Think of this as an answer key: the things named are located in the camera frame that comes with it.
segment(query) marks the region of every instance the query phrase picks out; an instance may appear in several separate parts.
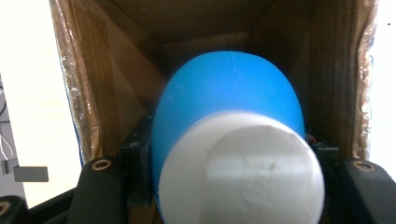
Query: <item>brown cardboard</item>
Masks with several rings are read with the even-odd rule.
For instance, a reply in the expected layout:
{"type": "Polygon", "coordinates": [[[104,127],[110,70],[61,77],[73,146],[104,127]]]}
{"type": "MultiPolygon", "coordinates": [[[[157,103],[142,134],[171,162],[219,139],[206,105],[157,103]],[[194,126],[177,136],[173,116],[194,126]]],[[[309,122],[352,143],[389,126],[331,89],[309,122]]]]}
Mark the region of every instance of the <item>brown cardboard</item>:
{"type": "MultiPolygon", "coordinates": [[[[73,65],[64,66],[69,94],[73,88],[81,93],[70,104],[76,121],[83,115],[79,136],[86,160],[117,153],[136,122],[155,109],[165,79],[183,63],[224,49],[273,62],[295,89],[305,122],[339,146],[344,158],[366,156],[365,53],[374,33],[375,0],[51,4],[61,57],[73,65]]],[[[158,214],[144,214],[148,219],[138,218],[141,223],[160,222],[158,214]]]]}

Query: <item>white cylinder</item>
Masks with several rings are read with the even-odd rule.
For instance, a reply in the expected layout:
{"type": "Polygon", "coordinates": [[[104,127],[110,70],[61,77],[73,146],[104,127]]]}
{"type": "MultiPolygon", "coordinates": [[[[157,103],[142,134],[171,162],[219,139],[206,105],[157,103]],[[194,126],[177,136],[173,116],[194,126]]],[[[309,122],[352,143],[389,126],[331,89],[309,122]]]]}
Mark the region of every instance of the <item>white cylinder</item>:
{"type": "Polygon", "coordinates": [[[317,223],[323,177],[307,143],[284,124],[227,111],[192,126],[162,170],[163,219],[186,223],[317,223]]]}

